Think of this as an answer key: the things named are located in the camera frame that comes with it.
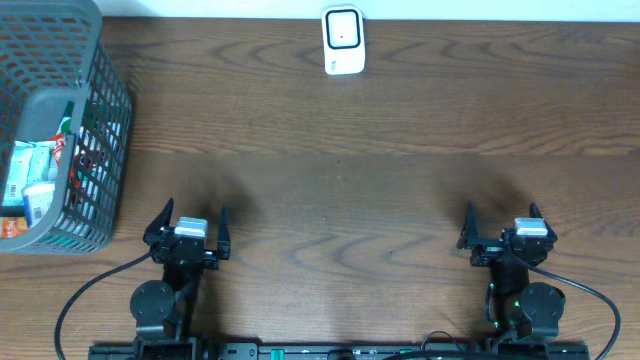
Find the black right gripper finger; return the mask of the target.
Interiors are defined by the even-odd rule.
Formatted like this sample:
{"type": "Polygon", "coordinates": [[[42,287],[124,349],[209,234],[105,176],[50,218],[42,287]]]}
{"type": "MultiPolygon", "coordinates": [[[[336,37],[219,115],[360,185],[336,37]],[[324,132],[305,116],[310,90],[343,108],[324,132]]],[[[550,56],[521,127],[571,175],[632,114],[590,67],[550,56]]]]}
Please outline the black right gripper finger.
{"type": "Polygon", "coordinates": [[[456,243],[457,249],[472,249],[479,244],[477,214],[472,202],[467,205],[465,221],[456,243]]]}
{"type": "Polygon", "coordinates": [[[548,235],[545,238],[547,238],[552,243],[555,243],[558,240],[558,236],[556,235],[554,230],[551,228],[551,226],[548,224],[548,222],[545,220],[545,218],[541,214],[541,211],[539,210],[539,207],[537,206],[537,204],[535,202],[532,202],[529,205],[529,217],[543,218],[544,221],[546,222],[546,226],[547,226],[547,229],[548,229],[548,235]]]}

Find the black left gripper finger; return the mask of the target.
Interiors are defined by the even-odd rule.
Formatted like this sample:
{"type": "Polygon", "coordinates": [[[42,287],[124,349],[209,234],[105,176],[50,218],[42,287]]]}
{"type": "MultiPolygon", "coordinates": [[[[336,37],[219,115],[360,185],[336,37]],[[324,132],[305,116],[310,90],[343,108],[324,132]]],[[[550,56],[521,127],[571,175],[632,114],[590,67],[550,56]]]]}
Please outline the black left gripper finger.
{"type": "Polygon", "coordinates": [[[170,198],[162,211],[145,229],[143,241],[147,245],[157,245],[162,242],[165,237],[165,230],[170,225],[174,207],[174,199],[170,198]]]}
{"type": "Polygon", "coordinates": [[[228,229],[227,210],[225,207],[222,208],[220,214],[216,244],[217,258],[219,260],[228,260],[231,252],[231,237],[228,229]]]}

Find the white blue label jar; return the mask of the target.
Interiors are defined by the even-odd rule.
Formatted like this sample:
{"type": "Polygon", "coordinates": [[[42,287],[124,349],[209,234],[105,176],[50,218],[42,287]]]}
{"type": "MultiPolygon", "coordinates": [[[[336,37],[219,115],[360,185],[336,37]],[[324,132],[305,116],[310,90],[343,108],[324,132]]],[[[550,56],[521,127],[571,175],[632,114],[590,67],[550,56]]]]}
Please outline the white blue label jar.
{"type": "Polygon", "coordinates": [[[29,229],[44,218],[53,201],[54,192],[55,183],[52,181],[34,183],[22,190],[25,218],[29,229]]]}

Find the small orange box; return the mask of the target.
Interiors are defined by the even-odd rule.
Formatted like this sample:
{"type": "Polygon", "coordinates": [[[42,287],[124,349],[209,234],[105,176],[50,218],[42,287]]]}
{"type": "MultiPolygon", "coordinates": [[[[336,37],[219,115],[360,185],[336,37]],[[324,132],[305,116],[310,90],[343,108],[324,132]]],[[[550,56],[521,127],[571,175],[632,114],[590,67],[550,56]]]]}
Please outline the small orange box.
{"type": "Polygon", "coordinates": [[[1,239],[21,236],[29,230],[25,217],[1,217],[0,226],[1,239]]]}

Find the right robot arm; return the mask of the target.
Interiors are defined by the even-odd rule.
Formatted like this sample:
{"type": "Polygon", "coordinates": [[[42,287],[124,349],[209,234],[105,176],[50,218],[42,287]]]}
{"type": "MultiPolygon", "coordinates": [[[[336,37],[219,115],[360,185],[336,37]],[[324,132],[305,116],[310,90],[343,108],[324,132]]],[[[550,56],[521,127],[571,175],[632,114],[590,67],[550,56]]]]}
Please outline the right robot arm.
{"type": "Polygon", "coordinates": [[[530,340],[559,334],[564,293],[529,278],[529,270],[547,259],[556,241],[557,235],[534,203],[527,217],[516,218],[496,238],[480,235],[474,206],[468,205],[456,247],[471,252],[471,266],[489,269],[485,311],[498,335],[530,340]]]}

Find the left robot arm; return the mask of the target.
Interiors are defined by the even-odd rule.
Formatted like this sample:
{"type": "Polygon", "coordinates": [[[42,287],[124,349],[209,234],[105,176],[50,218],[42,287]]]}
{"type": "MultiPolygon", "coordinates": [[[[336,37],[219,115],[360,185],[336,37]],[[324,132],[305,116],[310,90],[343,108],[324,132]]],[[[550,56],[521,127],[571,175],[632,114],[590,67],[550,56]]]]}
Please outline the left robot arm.
{"type": "Polygon", "coordinates": [[[208,221],[182,217],[172,226],[174,201],[145,229],[143,241],[150,247],[150,258],[163,266],[160,280],[140,285],[130,300],[136,320],[137,338],[142,341],[182,340],[188,333],[204,271],[217,270],[230,258],[231,237],[227,211],[222,210],[216,246],[207,247],[208,221]]]}

